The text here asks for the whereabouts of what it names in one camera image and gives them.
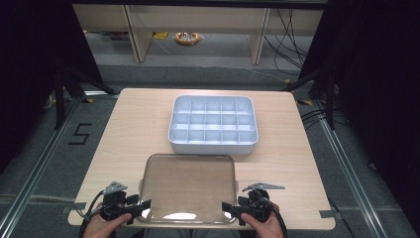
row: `hand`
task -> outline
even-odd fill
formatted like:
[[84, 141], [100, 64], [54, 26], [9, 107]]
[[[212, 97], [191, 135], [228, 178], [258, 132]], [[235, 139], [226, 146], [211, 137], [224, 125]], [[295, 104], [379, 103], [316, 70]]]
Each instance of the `hand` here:
[[241, 218], [256, 229], [258, 238], [284, 238], [280, 223], [275, 217], [274, 212], [271, 212], [265, 223], [257, 221], [247, 213], [242, 213]]
[[120, 217], [106, 221], [99, 214], [93, 216], [87, 224], [83, 238], [109, 238], [114, 230], [120, 228], [124, 223], [131, 219], [130, 213], [121, 215]]

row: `wooden table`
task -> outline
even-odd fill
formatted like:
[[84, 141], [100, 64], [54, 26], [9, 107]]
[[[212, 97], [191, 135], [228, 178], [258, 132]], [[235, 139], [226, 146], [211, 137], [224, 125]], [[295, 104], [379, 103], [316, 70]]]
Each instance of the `wooden table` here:
[[[284, 190], [269, 190], [278, 204], [288, 229], [330, 230], [334, 218], [321, 218], [331, 210], [292, 94], [274, 91], [124, 89], [115, 105], [92, 163], [75, 202], [86, 202], [84, 212], [99, 190], [112, 180], [128, 187], [127, 195], [139, 193], [145, 165], [153, 154], [172, 154], [167, 138], [174, 99], [179, 95], [244, 95], [254, 102], [259, 141], [248, 156], [235, 161], [238, 195], [256, 182], [281, 184]], [[80, 225], [71, 211], [68, 222]], [[137, 221], [132, 226], [162, 227]], [[238, 222], [229, 225], [179, 225], [165, 227], [244, 229]]]

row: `transparent lid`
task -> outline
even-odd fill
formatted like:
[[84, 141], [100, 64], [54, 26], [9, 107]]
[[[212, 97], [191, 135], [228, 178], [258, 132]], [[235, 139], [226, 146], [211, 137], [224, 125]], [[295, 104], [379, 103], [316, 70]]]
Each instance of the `transparent lid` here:
[[235, 164], [229, 156], [152, 155], [140, 182], [141, 201], [151, 209], [145, 223], [223, 224], [234, 221], [222, 201], [236, 203]]

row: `clear plastic tray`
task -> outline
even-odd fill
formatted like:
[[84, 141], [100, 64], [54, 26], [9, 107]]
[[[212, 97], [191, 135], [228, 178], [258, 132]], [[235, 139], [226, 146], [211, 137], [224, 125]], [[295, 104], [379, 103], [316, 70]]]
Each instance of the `clear plastic tray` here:
[[144, 223], [227, 224], [222, 201], [236, 203], [235, 165], [229, 156], [152, 155], [140, 183], [141, 201], [151, 209]]
[[246, 96], [179, 96], [168, 137], [179, 154], [248, 155], [259, 138], [253, 101]]

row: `white plastic tray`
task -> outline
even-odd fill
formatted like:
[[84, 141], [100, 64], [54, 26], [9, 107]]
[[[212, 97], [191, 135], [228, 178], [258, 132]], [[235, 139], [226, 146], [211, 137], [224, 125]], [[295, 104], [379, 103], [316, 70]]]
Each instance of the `white plastic tray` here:
[[248, 155], [259, 138], [253, 101], [246, 96], [179, 96], [168, 137], [179, 154]]

